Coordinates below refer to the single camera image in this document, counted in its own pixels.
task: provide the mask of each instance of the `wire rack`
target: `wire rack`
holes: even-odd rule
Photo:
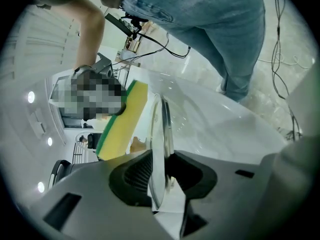
[[[86,148],[87,144],[78,141],[77,142],[81,147]],[[73,156],[72,156],[72,163],[73,164],[83,164],[85,163],[85,152],[86,150],[79,147],[76,143],[74,144],[73,148]]]

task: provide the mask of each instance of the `human arm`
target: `human arm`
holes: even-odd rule
[[[80,42],[73,69],[96,63],[105,29],[105,18],[101,10],[89,0],[72,0],[53,6],[52,10],[75,19],[80,24]]]

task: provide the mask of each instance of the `wire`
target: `wire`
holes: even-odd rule
[[[288,66],[298,65],[302,69],[305,69],[305,70],[310,69],[310,67],[308,67],[308,66],[302,66],[301,64],[299,64],[299,58],[296,55],[293,56],[294,63],[285,62],[285,56],[283,56],[280,52],[277,52],[275,57],[276,57],[275,58],[276,60],[278,60],[280,63],[283,63],[285,65],[288,65]],[[260,58],[258,58],[258,61],[266,62],[266,63],[273,63],[272,61],[268,61],[268,60],[264,60],[264,59],[260,59]]]
[[[166,44],[165,44],[165,45],[161,45],[161,46],[162,46],[161,49],[158,49],[158,50],[155,50],[155,51],[153,51],[153,52],[146,53],[146,54],[142,54],[142,55],[139,55],[139,56],[135,56],[135,57],[131,57],[131,58],[126,58],[126,59],[123,59],[123,60],[121,60],[121,61],[119,61],[119,62],[117,62],[117,63],[114,63],[114,64],[112,64],[113,66],[114,66],[114,65],[117,65],[117,64],[119,64],[119,63],[121,63],[121,62],[130,60],[129,64],[127,64],[127,65],[125,65],[125,66],[122,66],[122,67],[119,68],[119,69],[114,69],[113,71],[116,71],[116,72],[117,72],[117,71],[123,70],[123,69],[131,66],[131,64],[132,64],[135,60],[137,60],[137,59],[140,59],[140,58],[142,58],[142,57],[144,57],[144,56],[148,56],[148,55],[152,55],[152,54],[161,52],[161,51],[163,51],[163,50],[167,47],[168,44],[169,44],[169,34],[166,33]]]
[[[181,58],[181,59],[185,59],[185,58],[188,56],[188,54],[189,54],[189,52],[190,52],[190,49],[191,49],[191,47],[188,46],[188,51],[187,51],[186,55],[179,55],[179,54],[176,54],[176,53],[170,51],[170,50],[167,49],[165,46],[163,46],[161,43],[159,43],[157,40],[154,40],[153,38],[151,38],[151,37],[149,37],[149,36],[147,36],[147,35],[145,35],[145,34],[138,33],[138,35],[140,35],[140,36],[142,36],[142,37],[144,37],[144,38],[146,38],[146,39],[149,39],[150,41],[152,41],[152,42],[160,45],[160,46],[163,47],[167,52],[169,52],[171,55],[173,55],[173,56],[175,56],[175,57],[178,57],[178,58]]]
[[[277,40],[276,40],[276,43],[274,45],[274,49],[273,49],[273,52],[272,52],[272,58],[271,58],[271,61],[265,61],[265,60],[262,60],[262,59],[259,59],[259,61],[263,61],[263,62],[268,62],[268,63],[271,63],[271,70],[272,70],[272,84],[273,84],[273,87],[274,87],[274,90],[276,92],[276,94],[283,100],[285,100],[286,98],[281,95],[278,91],[278,88],[276,86],[276,83],[275,83],[275,78],[276,76],[281,80],[281,82],[283,83],[284,87],[285,87],[285,90],[286,90],[286,93],[287,95],[289,96],[289,90],[288,90],[288,87],[286,85],[286,83],[284,82],[284,80],[280,77],[280,75],[278,74],[278,70],[280,68],[280,64],[281,63],[284,63],[284,64],[287,64],[288,63],[285,63],[283,60],[281,61],[281,43],[280,43],[280,20],[281,20],[281,16],[285,10],[285,7],[286,7],[286,0],[283,0],[283,7],[282,9],[280,9],[280,2],[279,0],[274,0],[274,3],[275,3],[275,11],[276,11],[276,16],[277,16],[277,19],[278,19],[278,24],[277,24],[277,28],[276,28],[276,32],[277,32]],[[293,65],[299,65],[300,67],[302,67],[299,63],[298,63],[298,58],[296,56],[293,56],[293,58],[295,60],[295,63]],[[298,121],[294,115],[294,113],[292,112],[291,108],[289,107],[289,111],[290,111],[290,116],[291,116],[291,121],[292,121],[292,138],[293,138],[293,141],[295,142],[296,141],[296,131],[295,131],[295,125],[297,126],[297,131],[298,131],[298,137],[300,138],[301,134],[300,134],[300,127],[299,127],[299,124],[298,124]]]

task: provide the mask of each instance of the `pixelated blur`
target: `pixelated blur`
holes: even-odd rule
[[[85,69],[58,81],[49,102],[62,108],[65,115],[88,120],[101,114],[119,113],[126,99],[125,88],[113,76]]]

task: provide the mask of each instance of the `black cable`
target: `black cable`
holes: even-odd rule
[[[165,44],[164,46],[161,45],[161,46],[162,46],[161,49],[158,49],[158,50],[155,50],[155,51],[153,51],[153,52],[146,53],[146,54],[142,54],[142,55],[139,55],[139,56],[135,56],[135,57],[123,59],[123,60],[121,60],[121,61],[119,61],[119,62],[117,62],[117,63],[112,64],[112,66],[117,65],[117,64],[119,64],[119,63],[121,63],[121,62],[124,62],[124,61],[128,61],[128,60],[130,60],[130,62],[133,62],[133,61],[135,61],[135,60],[137,60],[137,59],[139,59],[139,58],[142,58],[142,57],[144,57],[144,56],[148,56],[148,55],[152,55],[152,54],[156,54],[156,53],[158,53],[158,52],[161,52],[161,51],[163,51],[163,50],[167,47],[168,43],[169,43],[169,34],[166,33],[166,44]]]
[[[173,51],[170,51],[168,48],[166,48],[165,46],[163,46],[163,45],[162,45],[161,43],[159,43],[157,40],[154,40],[153,38],[151,38],[151,37],[149,37],[149,36],[147,36],[147,35],[145,35],[145,34],[138,33],[138,35],[140,35],[140,36],[142,36],[142,37],[144,37],[144,38],[146,38],[146,39],[149,39],[150,41],[152,41],[152,42],[160,45],[160,46],[163,47],[167,52],[169,52],[171,55],[173,55],[173,56],[175,56],[175,57],[178,57],[178,58],[181,58],[181,59],[185,59],[185,58],[187,57],[187,55],[189,54],[190,49],[191,49],[191,47],[188,46],[188,51],[187,51],[186,55],[179,55],[179,54],[174,53]]]
[[[273,49],[273,52],[272,52],[272,58],[271,58],[271,70],[272,70],[272,84],[273,84],[273,87],[274,87],[274,90],[276,92],[276,94],[283,100],[285,100],[286,98],[281,95],[278,91],[278,88],[276,86],[276,83],[275,83],[275,77],[277,76],[281,82],[283,83],[284,87],[285,87],[285,90],[287,92],[287,95],[289,96],[289,90],[288,90],[288,87],[285,83],[285,81],[280,77],[280,75],[277,73],[279,68],[280,68],[280,60],[278,59],[278,62],[277,62],[277,67],[275,69],[275,65],[276,65],[276,57],[277,57],[277,53],[278,53],[278,50],[279,50],[279,53],[281,54],[281,42],[280,42],[280,20],[281,20],[281,16],[285,10],[285,6],[286,6],[286,0],[283,0],[283,7],[282,9],[280,10],[280,2],[279,0],[274,0],[274,3],[275,3],[275,11],[276,11],[276,16],[277,16],[277,19],[278,19],[278,24],[277,24],[277,28],[276,28],[276,32],[277,32],[277,40],[276,40],[276,43],[274,45],[274,49]],[[290,109],[289,107],[289,111],[290,111],[290,116],[291,116],[291,121],[292,121],[292,138],[293,138],[293,141],[296,141],[296,133],[295,133],[295,124],[297,126],[297,130],[298,130],[298,137],[300,138],[301,134],[300,134],[300,127],[299,127],[299,124],[298,124],[298,121],[294,115],[294,113],[292,112],[292,110]]]

